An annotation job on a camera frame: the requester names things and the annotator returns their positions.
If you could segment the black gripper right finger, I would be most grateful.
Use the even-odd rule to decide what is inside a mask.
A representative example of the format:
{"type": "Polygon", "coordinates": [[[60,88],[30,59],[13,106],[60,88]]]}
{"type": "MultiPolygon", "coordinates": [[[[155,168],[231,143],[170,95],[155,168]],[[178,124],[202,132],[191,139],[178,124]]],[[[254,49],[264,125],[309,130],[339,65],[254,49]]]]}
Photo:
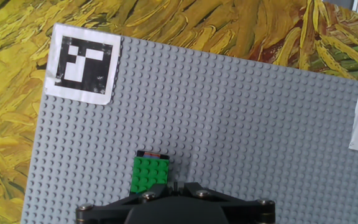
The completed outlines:
{"type": "Polygon", "coordinates": [[[219,223],[275,223],[275,202],[270,199],[246,201],[196,182],[177,182],[175,195],[191,200],[184,207],[190,209],[192,217],[210,218],[219,223]]]}

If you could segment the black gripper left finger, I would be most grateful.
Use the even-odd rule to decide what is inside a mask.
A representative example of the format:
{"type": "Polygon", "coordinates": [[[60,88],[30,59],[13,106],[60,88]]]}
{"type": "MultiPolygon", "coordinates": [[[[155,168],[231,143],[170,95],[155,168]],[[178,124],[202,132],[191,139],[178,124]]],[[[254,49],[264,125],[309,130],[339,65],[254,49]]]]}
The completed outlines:
{"type": "Polygon", "coordinates": [[[107,205],[84,203],[76,208],[76,224],[124,223],[129,212],[138,205],[172,196],[175,184],[154,184],[148,190],[130,194],[107,205]]]}

